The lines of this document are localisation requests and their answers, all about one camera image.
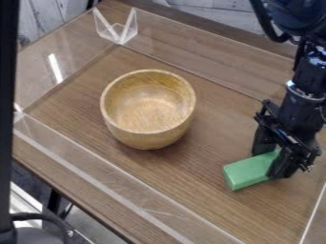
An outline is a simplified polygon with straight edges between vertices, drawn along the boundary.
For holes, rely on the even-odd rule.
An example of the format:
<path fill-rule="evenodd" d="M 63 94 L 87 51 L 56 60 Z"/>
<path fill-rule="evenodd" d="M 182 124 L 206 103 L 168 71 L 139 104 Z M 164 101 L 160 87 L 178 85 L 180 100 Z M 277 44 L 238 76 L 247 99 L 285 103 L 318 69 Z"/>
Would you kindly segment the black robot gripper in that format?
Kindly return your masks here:
<path fill-rule="evenodd" d="M 270 179 L 290 178 L 298 169 L 309 171 L 322 154 L 315 135 L 323 126 L 323 94 L 305 93 L 291 80 L 285 86 L 282 105 L 265 99 L 255 115 L 258 129 L 253 156 L 270 153 L 281 147 L 266 174 Z"/>

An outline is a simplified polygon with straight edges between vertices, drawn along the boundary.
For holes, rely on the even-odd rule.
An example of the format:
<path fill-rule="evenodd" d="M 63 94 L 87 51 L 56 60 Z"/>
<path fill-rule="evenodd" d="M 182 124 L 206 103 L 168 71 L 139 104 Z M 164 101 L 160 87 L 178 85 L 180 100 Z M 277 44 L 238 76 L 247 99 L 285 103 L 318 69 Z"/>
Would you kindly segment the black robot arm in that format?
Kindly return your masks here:
<path fill-rule="evenodd" d="M 262 101 L 253 154 L 279 150 L 266 176 L 307 171 L 322 154 L 315 136 L 326 126 L 326 0 L 250 0 L 266 36 L 297 46 L 294 75 L 281 104 Z"/>

